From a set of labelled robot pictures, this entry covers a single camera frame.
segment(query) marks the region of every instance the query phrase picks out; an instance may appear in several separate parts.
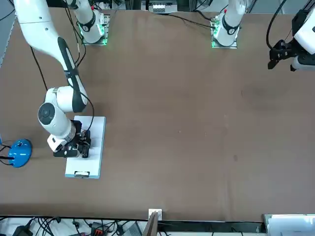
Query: metal bracket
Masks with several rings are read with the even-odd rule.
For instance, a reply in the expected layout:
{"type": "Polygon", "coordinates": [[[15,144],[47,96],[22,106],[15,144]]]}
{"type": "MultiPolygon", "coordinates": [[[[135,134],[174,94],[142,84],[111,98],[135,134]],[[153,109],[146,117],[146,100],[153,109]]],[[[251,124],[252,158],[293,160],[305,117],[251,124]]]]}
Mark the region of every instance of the metal bracket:
{"type": "Polygon", "coordinates": [[[162,209],[149,209],[149,220],[142,236],[156,236],[159,220],[162,220],[162,209]]]}
{"type": "Polygon", "coordinates": [[[162,220],[162,209],[149,209],[149,217],[152,215],[152,213],[157,212],[158,214],[158,220],[162,220]]]}

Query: blue object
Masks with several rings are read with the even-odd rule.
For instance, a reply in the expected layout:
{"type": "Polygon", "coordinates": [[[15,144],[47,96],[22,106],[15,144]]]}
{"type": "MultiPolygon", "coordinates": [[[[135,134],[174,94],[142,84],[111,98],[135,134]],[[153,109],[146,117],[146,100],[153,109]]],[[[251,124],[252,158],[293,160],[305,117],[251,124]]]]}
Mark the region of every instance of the blue object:
{"type": "Polygon", "coordinates": [[[30,159],[32,155],[32,144],[27,139],[19,139],[14,142],[12,148],[10,149],[8,156],[14,157],[14,160],[9,160],[15,168],[24,166],[30,159]]]}

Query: table surface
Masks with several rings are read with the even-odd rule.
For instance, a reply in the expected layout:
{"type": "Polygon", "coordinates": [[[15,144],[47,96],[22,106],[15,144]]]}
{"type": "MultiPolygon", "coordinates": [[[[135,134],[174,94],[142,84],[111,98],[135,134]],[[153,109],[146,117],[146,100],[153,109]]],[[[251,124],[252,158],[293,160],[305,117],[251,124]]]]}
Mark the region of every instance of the table surface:
{"type": "MultiPolygon", "coordinates": [[[[65,12],[51,14],[76,58],[65,12]]],[[[0,213],[146,219],[161,208],[164,219],[228,221],[314,213],[314,73],[290,72],[289,60],[267,69],[270,19],[245,15],[239,48],[228,50],[180,19],[116,12],[108,45],[87,47],[79,67],[96,116],[107,117],[97,180],[65,178],[66,160],[52,156],[36,117],[44,85],[16,23],[0,70],[0,132],[30,139],[33,154],[22,168],[0,166],[0,213]]],[[[291,19],[276,19],[272,44],[291,19]]],[[[60,64],[36,55],[48,87],[64,86],[60,64]]]]}

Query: white mounting plate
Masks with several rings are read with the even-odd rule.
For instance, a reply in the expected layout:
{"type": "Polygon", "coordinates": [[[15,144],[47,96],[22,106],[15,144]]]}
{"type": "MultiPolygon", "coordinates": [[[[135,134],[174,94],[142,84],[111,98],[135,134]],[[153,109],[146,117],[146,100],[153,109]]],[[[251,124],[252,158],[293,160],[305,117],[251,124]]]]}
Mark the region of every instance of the white mounting plate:
{"type": "Polygon", "coordinates": [[[148,219],[150,218],[150,216],[153,212],[157,212],[158,213],[158,220],[162,220],[162,209],[149,209],[148,219]]]}
{"type": "MultiPolygon", "coordinates": [[[[75,116],[74,120],[82,122],[82,129],[87,129],[92,117],[75,116]]],[[[70,178],[99,178],[105,134],[105,117],[94,117],[90,128],[91,147],[89,157],[67,158],[64,176],[70,178]]]]}

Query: black cable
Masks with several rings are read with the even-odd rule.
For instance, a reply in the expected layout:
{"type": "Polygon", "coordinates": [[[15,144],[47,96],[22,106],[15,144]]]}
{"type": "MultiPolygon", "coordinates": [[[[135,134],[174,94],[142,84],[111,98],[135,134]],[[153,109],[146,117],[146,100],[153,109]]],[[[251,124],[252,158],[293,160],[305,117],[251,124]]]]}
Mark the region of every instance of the black cable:
{"type": "Polygon", "coordinates": [[[289,37],[291,31],[292,31],[292,28],[291,28],[290,32],[287,34],[287,36],[285,37],[285,39],[284,39],[285,41],[286,41],[286,39],[289,37]]]}
{"type": "Polygon", "coordinates": [[[84,57],[85,57],[85,55],[86,55],[87,48],[86,48],[86,46],[85,46],[85,43],[83,42],[83,36],[81,36],[81,35],[78,33],[77,29],[76,29],[75,26],[74,26],[74,23],[73,23],[71,14],[70,14],[69,6],[68,6],[67,4],[66,4],[66,7],[65,7],[65,8],[68,9],[69,14],[68,14],[67,11],[66,11],[66,14],[67,14],[67,17],[68,17],[68,19],[69,19],[71,25],[72,25],[72,28],[73,28],[73,30],[75,31],[75,33],[79,36],[79,38],[81,39],[81,43],[82,43],[83,46],[84,46],[84,54],[83,54],[81,60],[79,61],[79,63],[77,64],[77,67],[79,67],[79,65],[81,64],[82,60],[84,59],[84,57]]]}
{"type": "Polygon", "coordinates": [[[93,120],[94,120],[94,116],[95,116],[95,111],[94,111],[93,103],[92,103],[91,100],[90,100],[87,96],[85,96],[85,94],[83,94],[81,91],[75,90],[74,87],[73,87],[71,84],[68,84],[68,85],[69,85],[70,87],[72,87],[74,91],[77,91],[77,92],[79,92],[82,96],[84,96],[84,97],[89,101],[89,103],[90,103],[90,105],[91,105],[91,107],[92,107],[92,120],[91,120],[90,126],[89,126],[88,129],[86,130],[86,131],[89,131],[90,128],[91,128],[91,126],[92,126],[92,123],[93,123],[93,120]]]}
{"type": "Polygon", "coordinates": [[[76,227],[76,225],[74,225],[74,227],[75,227],[75,229],[76,229],[78,235],[81,235],[81,233],[79,232],[79,230],[78,230],[78,228],[76,227]]]}
{"type": "Polygon", "coordinates": [[[224,11],[224,9],[227,8],[228,5],[226,5],[224,8],[221,9],[220,13],[224,11]]]}
{"type": "Polygon", "coordinates": [[[46,235],[46,233],[48,233],[50,236],[54,236],[53,232],[51,231],[49,227],[49,223],[47,222],[47,219],[43,219],[43,218],[38,219],[38,224],[40,228],[43,229],[42,236],[46,235]]]}
{"type": "MultiPolygon", "coordinates": [[[[8,148],[9,146],[3,146],[1,149],[0,149],[0,152],[2,152],[5,148],[8,148]]],[[[5,162],[3,162],[2,160],[0,160],[0,162],[2,163],[2,164],[5,164],[6,166],[13,166],[13,164],[7,164],[7,163],[5,163],[5,162]]]]}
{"type": "Polygon", "coordinates": [[[13,166],[13,164],[7,164],[7,163],[3,162],[2,160],[0,160],[0,162],[1,162],[2,164],[5,164],[6,166],[13,166]]]}
{"type": "Polygon", "coordinates": [[[102,232],[104,233],[104,224],[103,224],[103,220],[100,220],[102,222],[102,232]]]}
{"type": "Polygon", "coordinates": [[[11,5],[14,7],[14,4],[13,4],[13,2],[12,2],[11,0],[8,0],[8,2],[10,2],[10,3],[11,3],[11,5]]]}
{"type": "Polygon", "coordinates": [[[117,234],[118,236],[122,236],[123,234],[124,234],[124,225],[125,224],[127,224],[127,223],[129,223],[130,222],[130,220],[127,220],[126,222],[124,222],[123,224],[121,224],[121,225],[119,225],[118,223],[117,223],[117,229],[116,229],[116,231],[115,231],[115,234],[117,234]],[[118,234],[118,227],[120,227],[122,230],[123,230],[123,234],[118,234]]]}
{"type": "Polygon", "coordinates": [[[285,4],[286,0],[283,0],[280,4],[280,6],[278,7],[278,9],[276,10],[275,14],[273,15],[273,17],[271,18],[271,21],[269,23],[268,29],[267,29],[267,33],[266,33],[266,43],[267,46],[270,48],[270,50],[274,51],[274,52],[289,52],[291,51],[290,49],[275,49],[273,48],[270,43],[269,43],[269,33],[270,33],[270,29],[271,29],[271,25],[273,23],[273,21],[275,20],[277,14],[279,13],[279,11],[281,10],[282,6],[285,4]]]}
{"type": "Polygon", "coordinates": [[[193,24],[195,24],[195,25],[198,25],[198,26],[204,26],[204,27],[207,27],[207,28],[215,29],[214,26],[209,26],[209,25],[205,25],[205,24],[198,23],[198,22],[195,22],[195,21],[191,21],[191,20],[188,20],[188,19],[183,18],[183,17],[180,17],[180,16],[175,16],[175,15],[168,15],[168,16],[176,17],[176,18],[182,19],[182,20],[184,20],[184,21],[191,22],[191,23],[193,23],[193,24]]]}
{"type": "Polygon", "coordinates": [[[90,228],[92,228],[92,224],[89,224],[87,221],[86,221],[86,219],[83,219],[84,220],[84,222],[90,227],[90,228]]]}
{"type": "Polygon", "coordinates": [[[252,9],[254,8],[257,0],[253,0],[249,8],[247,9],[247,13],[251,13],[252,9]]]}
{"type": "Polygon", "coordinates": [[[197,10],[199,7],[201,7],[206,1],[207,1],[207,0],[204,0],[204,1],[203,1],[201,4],[199,4],[199,6],[196,7],[193,11],[195,11],[195,10],[197,10]]]}
{"type": "Polygon", "coordinates": [[[0,21],[2,21],[3,19],[5,19],[5,18],[7,18],[9,15],[11,15],[14,10],[15,10],[15,9],[13,9],[13,10],[12,10],[9,14],[7,14],[6,16],[2,17],[2,18],[0,19],[0,21]]]}
{"type": "MultiPolygon", "coordinates": [[[[74,24],[73,24],[73,20],[72,20],[72,16],[71,16],[71,13],[70,13],[70,10],[69,10],[69,6],[68,6],[68,4],[67,4],[66,2],[64,2],[63,0],[62,0],[62,2],[63,2],[64,5],[65,5],[64,10],[65,10],[65,12],[66,12],[66,14],[67,14],[67,17],[68,17],[68,19],[69,19],[69,21],[70,21],[70,23],[71,23],[72,28],[73,28],[75,40],[76,40],[77,46],[78,46],[78,45],[79,45],[79,41],[78,41],[78,37],[77,37],[77,32],[76,32],[76,28],[74,27],[74,24]]],[[[74,64],[76,64],[79,59],[80,59],[80,48],[78,48],[78,59],[74,62],[74,64]]]]}
{"type": "Polygon", "coordinates": [[[43,76],[43,72],[41,71],[41,68],[40,68],[40,66],[39,66],[39,63],[38,63],[38,61],[37,61],[37,59],[36,59],[36,56],[35,56],[35,54],[34,54],[34,50],[33,50],[33,48],[32,48],[31,46],[30,46],[30,49],[31,49],[31,53],[33,54],[33,58],[34,58],[34,60],[35,60],[35,62],[36,62],[36,64],[37,64],[37,67],[38,67],[38,69],[39,69],[39,72],[40,72],[41,78],[42,78],[42,80],[43,80],[45,89],[46,89],[46,91],[48,91],[48,88],[47,88],[47,85],[46,85],[46,82],[45,82],[45,79],[44,79],[44,76],[43,76]]]}
{"type": "Polygon", "coordinates": [[[310,6],[310,10],[312,9],[312,7],[315,5],[315,2],[313,2],[313,4],[310,6]]]}
{"type": "Polygon", "coordinates": [[[208,21],[211,21],[212,20],[212,18],[210,17],[206,17],[201,11],[199,11],[199,10],[194,10],[194,12],[197,12],[197,13],[199,13],[203,18],[205,18],[206,20],[208,20],[208,21]]]}
{"type": "Polygon", "coordinates": [[[48,221],[48,219],[45,219],[44,220],[44,222],[46,222],[47,224],[46,224],[46,227],[45,227],[45,234],[44,234],[44,232],[43,232],[43,236],[44,235],[46,235],[46,233],[48,233],[48,234],[50,234],[51,236],[54,236],[54,234],[53,234],[53,232],[52,232],[52,230],[51,230],[51,228],[50,228],[50,223],[52,222],[52,221],[54,221],[55,219],[54,218],[52,218],[52,219],[50,219],[49,221],[48,221]]]}
{"type": "Polygon", "coordinates": [[[309,0],[306,4],[305,4],[305,6],[303,7],[303,10],[305,10],[306,8],[307,8],[307,6],[312,2],[313,0],[309,0]]]}

